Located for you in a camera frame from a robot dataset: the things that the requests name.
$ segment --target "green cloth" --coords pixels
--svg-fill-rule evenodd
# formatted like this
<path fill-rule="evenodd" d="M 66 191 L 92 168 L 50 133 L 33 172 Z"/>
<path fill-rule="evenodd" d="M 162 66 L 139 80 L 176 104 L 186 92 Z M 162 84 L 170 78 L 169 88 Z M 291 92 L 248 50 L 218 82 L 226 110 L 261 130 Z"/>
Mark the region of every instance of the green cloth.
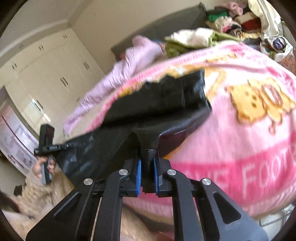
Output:
<path fill-rule="evenodd" d="M 225 17 L 225 16 L 229 16 L 229 14 L 227 12 L 223 12 L 220 14 L 209 14 L 209 20 L 211 22 L 215 22 L 217 18 Z"/>
<path fill-rule="evenodd" d="M 209 38 L 209 45 L 208 46 L 189 46 L 183 43 L 180 43 L 176 40 L 173 39 L 168 39 L 165 38 L 165 50 L 167 53 L 167 56 L 169 58 L 177 57 L 180 56 L 181 54 L 193 51 L 193 50 L 198 50 L 198 49 L 204 49 L 207 47 L 213 47 L 217 44 L 217 42 L 222 41 L 222 40 L 234 40 L 239 42 L 240 39 L 236 38 L 232 35 L 229 34 L 222 34 L 219 33 L 215 30 L 213 30 L 213 34 Z"/>

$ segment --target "hand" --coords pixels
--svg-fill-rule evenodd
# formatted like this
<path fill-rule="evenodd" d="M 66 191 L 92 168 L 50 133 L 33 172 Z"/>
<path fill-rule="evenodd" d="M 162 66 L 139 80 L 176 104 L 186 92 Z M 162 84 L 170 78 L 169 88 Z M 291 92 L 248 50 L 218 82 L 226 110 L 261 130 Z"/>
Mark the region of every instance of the hand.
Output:
<path fill-rule="evenodd" d="M 42 164 L 45 162 L 47 162 L 47 157 L 40 157 L 37 160 L 36 165 L 33 166 L 33 168 L 32 168 L 32 171 L 35 176 L 42 178 L 41 168 L 42 168 Z M 54 173 L 55 164 L 56 164 L 56 162 L 54 160 L 50 160 L 49 165 L 47 166 L 49 173 L 51 173 L 51 174 Z"/>

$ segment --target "person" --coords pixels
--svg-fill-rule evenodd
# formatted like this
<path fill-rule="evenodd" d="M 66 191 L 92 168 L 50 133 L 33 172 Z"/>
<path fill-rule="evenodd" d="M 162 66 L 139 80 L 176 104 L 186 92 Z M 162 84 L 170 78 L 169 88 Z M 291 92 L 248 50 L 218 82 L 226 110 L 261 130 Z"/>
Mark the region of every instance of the person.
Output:
<path fill-rule="evenodd" d="M 28 232 L 67 194 L 74 186 L 63 174 L 58 165 L 51 160 L 48 169 L 52 182 L 43 185 L 41 167 L 47 161 L 40 157 L 27 177 L 22 194 L 8 196 L 0 192 L 0 207 L 10 225 L 25 240 Z M 143 222 L 128 209 L 122 209 L 120 241 L 165 241 L 163 234 L 152 233 Z"/>

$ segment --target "bed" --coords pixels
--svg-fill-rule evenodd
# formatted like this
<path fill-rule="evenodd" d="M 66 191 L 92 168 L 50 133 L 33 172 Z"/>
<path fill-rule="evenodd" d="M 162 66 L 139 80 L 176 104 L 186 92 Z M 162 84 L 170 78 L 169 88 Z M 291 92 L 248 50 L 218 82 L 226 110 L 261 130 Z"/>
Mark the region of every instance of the bed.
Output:
<path fill-rule="evenodd" d="M 125 38 L 112 52 L 119 60 L 135 35 L 162 39 L 180 29 L 206 27 L 205 19 L 203 4 L 173 13 Z M 285 207 L 296 197 L 296 77 L 245 44 L 226 42 L 153 64 L 88 112 L 67 139 L 98 128 L 112 103 L 137 91 L 143 82 L 200 68 L 205 68 L 213 115 L 166 158 L 189 178 L 213 179 L 253 217 Z M 246 101 L 240 101 L 242 95 Z M 250 108 L 258 111 L 250 115 Z M 172 222 L 168 199 L 160 202 L 155 195 L 142 195 L 124 202 L 146 216 Z"/>

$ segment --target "silver screw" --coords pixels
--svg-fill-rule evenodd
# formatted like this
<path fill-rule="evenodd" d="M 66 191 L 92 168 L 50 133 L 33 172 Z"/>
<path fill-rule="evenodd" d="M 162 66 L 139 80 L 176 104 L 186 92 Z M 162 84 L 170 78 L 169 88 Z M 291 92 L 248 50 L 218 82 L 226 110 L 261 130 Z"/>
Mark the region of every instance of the silver screw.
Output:
<path fill-rule="evenodd" d="M 210 184 L 211 184 L 211 180 L 208 179 L 208 178 L 204 178 L 204 179 L 202 180 L 202 183 L 205 184 L 205 185 L 210 185 Z"/>
<path fill-rule="evenodd" d="M 167 174 L 169 174 L 170 176 L 174 176 L 177 174 L 177 172 L 174 169 L 169 169 L 167 170 Z"/>
<path fill-rule="evenodd" d="M 91 185 L 92 182 L 93 182 L 93 180 L 92 180 L 91 178 L 87 178 L 87 179 L 85 179 L 85 180 L 83 181 L 83 183 L 84 183 L 85 185 Z"/>
<path fill-rule="evenodd" d="M 119 174 L 122 176 L 125 176 L 128 174 L 128 171 L 126 169 L 121 169 L 121 170 L 119 170 Z"/>

